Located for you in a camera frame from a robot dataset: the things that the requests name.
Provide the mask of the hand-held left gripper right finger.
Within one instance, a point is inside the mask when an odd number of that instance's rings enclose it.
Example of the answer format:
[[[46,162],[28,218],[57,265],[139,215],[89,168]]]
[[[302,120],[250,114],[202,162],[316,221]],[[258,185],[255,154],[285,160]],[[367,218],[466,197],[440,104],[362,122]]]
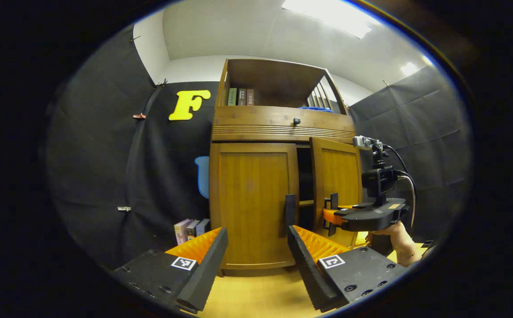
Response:
[[[324,313],[387,289],[406,268],[372,250],[350,250],[302,227],[287,228],[287,244],[315,310]]]

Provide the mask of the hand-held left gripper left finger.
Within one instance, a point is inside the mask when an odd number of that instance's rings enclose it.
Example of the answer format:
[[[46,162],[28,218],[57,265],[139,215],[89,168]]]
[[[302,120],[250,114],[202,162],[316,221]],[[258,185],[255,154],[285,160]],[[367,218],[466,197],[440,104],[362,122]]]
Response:
[[[228,247],[228,231],[219,227],[167,251],[150,249],[111,271],[117,282],[151,307],[204,310]]]

